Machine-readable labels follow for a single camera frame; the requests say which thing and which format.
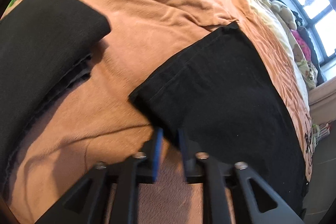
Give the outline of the black pants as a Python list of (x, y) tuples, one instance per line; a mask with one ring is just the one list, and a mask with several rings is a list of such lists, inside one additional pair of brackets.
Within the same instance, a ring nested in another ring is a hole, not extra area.
[(238, 24), (176, 53), (129, 99), (174, 145), (182, 130), (219, 161), (246, 162), (301, 213), (307, 178), (293, 121)]

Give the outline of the pink clothing pile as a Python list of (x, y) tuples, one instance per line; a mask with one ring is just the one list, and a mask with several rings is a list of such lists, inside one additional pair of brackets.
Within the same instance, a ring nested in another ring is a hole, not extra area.
[(291, 30), (291, 33), (295, 37), (298, 45), (300, 46), (306, 60), (311, 61), (311, 50), (304, 39), (300, 36), (297, 30)]

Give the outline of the striped rack on cabinet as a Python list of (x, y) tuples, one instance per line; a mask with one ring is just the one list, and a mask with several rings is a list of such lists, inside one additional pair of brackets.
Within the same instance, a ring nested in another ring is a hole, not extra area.
[(324, 123), (324, 124), (314, 124), (313, 125), (313, 140), (314, 144), (317, 145), (320, 140), (327, 137), (330, 134), (330, 128), (332, 123)]

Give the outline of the right pink curtain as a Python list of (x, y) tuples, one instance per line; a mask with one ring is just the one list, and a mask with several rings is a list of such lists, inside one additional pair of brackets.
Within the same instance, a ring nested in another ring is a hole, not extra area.
[(315, 124), (336, 118), (336, 77), (309, 91), (310, 116)]

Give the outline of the teddy bear print pillow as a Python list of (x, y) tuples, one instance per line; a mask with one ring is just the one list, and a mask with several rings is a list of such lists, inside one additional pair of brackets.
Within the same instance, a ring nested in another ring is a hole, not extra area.
[(318, 71), (312, 61), (306, 60), (300, 46), (286, 24), (284, 24), (283, 29), (288, 37), (294, 61), (303, 77), (307, 90), (310, 91), (317, 86)]

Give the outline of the folded black garment left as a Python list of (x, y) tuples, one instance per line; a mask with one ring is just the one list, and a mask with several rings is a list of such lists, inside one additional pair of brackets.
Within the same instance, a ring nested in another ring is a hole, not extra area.
[(108, 20), (79, 0), (23, 0), (1, 19), (1, 188), (27, 126), (90, 74)]

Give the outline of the orange bed blanket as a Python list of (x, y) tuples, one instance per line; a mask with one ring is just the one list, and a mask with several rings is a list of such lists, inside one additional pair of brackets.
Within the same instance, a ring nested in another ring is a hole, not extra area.
[[(231, 23), (252, 42), (293, 121), (310, 180), (306, 90), (281, 25), (260, 0), (80, 0), (112, 31), (92, 49), (92, 71), (38, 115), (11, 163), (8, 204), (33, 223), (97, 161), (136, 152), (154, 127), (131, 92), (176, 53)], [(200, 186), (186, 185), (178, 144), (165, 138), (157, 185), (141, 188), (141, 223), (201, 223)]]

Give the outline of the black framed window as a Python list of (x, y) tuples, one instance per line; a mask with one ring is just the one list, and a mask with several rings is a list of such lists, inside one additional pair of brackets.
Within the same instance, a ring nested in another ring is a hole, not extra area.
[(335, 58), (335, 9), (329, 0), (281, 0), (302, 19), (324, 65)]

